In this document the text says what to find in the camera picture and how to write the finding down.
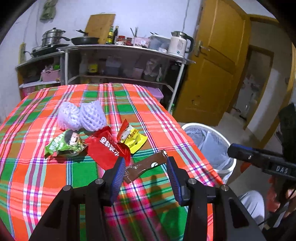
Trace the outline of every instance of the white trash can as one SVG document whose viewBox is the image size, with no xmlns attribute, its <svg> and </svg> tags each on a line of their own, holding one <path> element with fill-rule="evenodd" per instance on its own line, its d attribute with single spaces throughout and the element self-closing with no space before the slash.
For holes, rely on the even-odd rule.
<svg viewBox="0 0 296 241">
<path fill-rule="evenodd" d="M 232 174 L 237 160 L 227 155 L 229 141 L 212 127 L 200 123 L 187 123 L 182 129 L 190 136 L 202 154 L 222 178 L 224 184 Z"/>
</svg>

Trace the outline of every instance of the kitchen shelf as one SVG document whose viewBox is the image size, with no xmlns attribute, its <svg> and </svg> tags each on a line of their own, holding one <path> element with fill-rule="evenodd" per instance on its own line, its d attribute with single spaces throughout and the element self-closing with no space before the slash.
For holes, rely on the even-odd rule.
<svg viewBox="0 0 296 241">
<path fill-rule="evenodd" d="M 135 82 L 144 82 L 144 83 L 150 83 L 150 84 L 159 84 L 159 85 L 165 85 L 169 88 L 170 91 L 174 91 L 174 89 L 169 86 L 168 84 L 164 82 L 157 82 L 157 81 L 147 81 L 147 80 L 137 80 L 137 79 L 130 79 L 130 78 L 123 78 L 120 76 L 106 76 L 106 75 L 77 75 L 73 78 L 69 79 L 68 84 L 70 84 L 71 81 L 75 80 L 77 77 L 87 77 L 87 78 L 105 78 L 105 79 L 121 79 L 121 80 L 130 80 Z"/>
<path fill-rule="evenodd" d="M 66 47 L 57 48 L 61 53 L 64 52 L 70 52 L 73 50 L 91 50 L 91 49 L 106 49 L 106 50 L 128 50 L 128 51 L 136 51 L 136 52 L 143 52 L 147 54 L 153 54 L 164 58 L 169 58 L 173 60 L 180 61 L 184 64 L 186 63 L 194 63 L 195 61 L 192 61 L 190 59 L 186 59 L 179 55 L 174 55 L 170 53 L 162 53 L 157 50 L 153 49 L 146 49 L 136 46 L 126 46 L 126 45 L 112 45 L 112 44 L 88 44 L 88 45 L 70 45 Z"/>
<path fill-rule="evenodd" d="M 37 85 L 48 85 L 48 84 L 56 84 L 56 83 L 60 83 L 60 81 L 56 81 L 56 80 L 47 81 L 47 82 L 36 81 L 36 82 L 27 83 L 27 84 L 21 84 L 19 86 L 19 88 L 22 89 L 22 88 L 32 87 L 32 86 L 37 86 Z"/>
<path fill-rule="evenodd" d="M 41 56 L 38 56 L 38 57 L 32 57 L 29 60 L 27 60 L 27 61 L 25 61 L 25 62 L 17 65 L 15 67 L 15 69 L 17 70 L 19 67 L 24 66 L 24 65 L 27 65 L 29 63 L 34 63 L 36 61 L 39 61 L 39 60 L 42 60 L 42 59 L 46 59 L 46 58 L 52 58 L 54 56 L 59 56 L 61 54 L 62 54 L 61 52 L 54 52 L 54 53 L 49 53 L 49 54 L 41 55 Z"/>
</svg>

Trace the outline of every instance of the gray pants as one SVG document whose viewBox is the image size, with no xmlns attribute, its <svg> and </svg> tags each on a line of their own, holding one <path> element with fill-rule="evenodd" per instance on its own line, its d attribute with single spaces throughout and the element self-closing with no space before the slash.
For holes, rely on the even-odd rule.
<svg viewBox="0 0 296 241">
<path fill-rule="evenodd" d="M 259 192 L 254 190 L 248 191 L 238 198 L 257 224 L 264 221 L 264 200 Z"/>
</svg>

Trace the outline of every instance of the door handle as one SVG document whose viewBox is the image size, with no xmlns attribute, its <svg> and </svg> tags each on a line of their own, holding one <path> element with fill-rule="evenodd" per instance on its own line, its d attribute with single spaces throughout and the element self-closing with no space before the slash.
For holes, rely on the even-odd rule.
<svg viewBox="0 0 296 241">
<path fill-rule="evenodd" d="M 204 49 L 204 50 L 210 51 L 209 48 L 204 47 L 202 44 L 203 44 L 202 41 L 199 40 L 199 41 L 198 41 L 198 44 L 197 44 L 197 46 L 196 46 L 196 51 L 195 51 L 195 56 L 196 56 L 196 57 L 198 57 L 198 56 L 200 55 L 200 50 L 201 50 L 201 49 Z"/>
</svg>

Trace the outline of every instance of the white foam fruit net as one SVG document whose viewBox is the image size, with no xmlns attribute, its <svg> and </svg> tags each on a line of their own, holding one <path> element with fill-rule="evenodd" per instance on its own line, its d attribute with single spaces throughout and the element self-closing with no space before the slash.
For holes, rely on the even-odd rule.
<svg viewBox="0 0 296 241">
<path fill-rule="evenodd" d="M 88 131 L 97 131 L 107 125 L 107 119 L 100 101 L 81 104 L 80 122 Z"/>
<path fill-rule="evenodd" d="M 78 131 L 81 128 L 79 112 L 79 108 L 73 103 L 63 102 L 59 107 L 57 116 L 58 126 L 62 130 L 71 129 L 73 131 Z"/>
</svg>

